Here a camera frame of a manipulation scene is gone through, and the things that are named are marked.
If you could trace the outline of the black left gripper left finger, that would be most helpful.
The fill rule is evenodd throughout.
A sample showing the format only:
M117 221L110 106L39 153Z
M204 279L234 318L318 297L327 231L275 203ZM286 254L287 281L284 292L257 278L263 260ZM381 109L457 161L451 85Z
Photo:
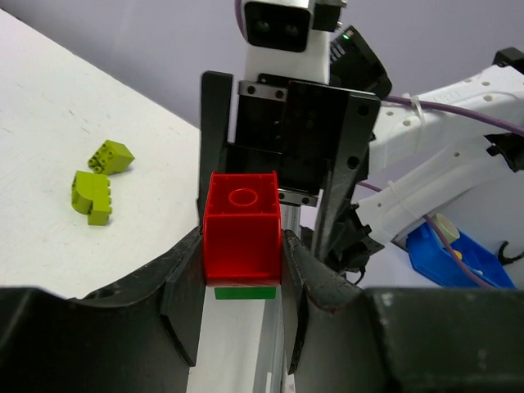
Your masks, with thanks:
M82 299L1 290L4 392L184 392L205 297L203 243L175 246Z

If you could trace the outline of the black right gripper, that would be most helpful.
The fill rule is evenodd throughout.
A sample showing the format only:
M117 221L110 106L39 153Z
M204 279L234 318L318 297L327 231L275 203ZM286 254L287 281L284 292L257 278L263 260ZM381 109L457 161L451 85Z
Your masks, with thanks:
M201 76L200 225L211 174L224 167L232 87L231 74L208 70ZM226 172L275 172L278 198L286 205L316 204L327 175L312 244L314 256L324 261L335 222L368 151L380 99L275 75L243 80L237 94L236 133L227 147Z

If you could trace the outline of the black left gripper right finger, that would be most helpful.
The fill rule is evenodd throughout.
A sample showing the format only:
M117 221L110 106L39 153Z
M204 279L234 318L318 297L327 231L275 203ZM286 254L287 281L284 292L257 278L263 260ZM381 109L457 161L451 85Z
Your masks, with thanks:
M282 233L287 372L299 392L520 392L523 294L360 289Z

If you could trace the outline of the green rounded lego brick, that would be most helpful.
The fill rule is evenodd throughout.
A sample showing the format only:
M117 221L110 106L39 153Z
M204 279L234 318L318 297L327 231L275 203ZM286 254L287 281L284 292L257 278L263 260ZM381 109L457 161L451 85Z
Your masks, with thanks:
M272 300L276 287L216 287L216 300Z

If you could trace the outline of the red rounded lego brick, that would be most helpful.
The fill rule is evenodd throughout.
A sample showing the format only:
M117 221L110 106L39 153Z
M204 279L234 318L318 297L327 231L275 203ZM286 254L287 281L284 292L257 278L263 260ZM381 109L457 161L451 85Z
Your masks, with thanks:
M203 262L210 287L272 287L281 282L282 216L276 172L210 177Z

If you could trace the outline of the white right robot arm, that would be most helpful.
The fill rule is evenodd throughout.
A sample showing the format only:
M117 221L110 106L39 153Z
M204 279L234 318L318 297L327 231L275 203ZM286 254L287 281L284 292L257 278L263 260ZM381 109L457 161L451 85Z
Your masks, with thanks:
M342 54L356 89L329 83L326 32L258 18L238 88L237 140L227 140L231 75L201 78L198 210L210 177L276 172L278 202L322 196L313 254L353 269L467 190L523 168L523 75L503 63L421 100L380 100L384 69L354 31Z

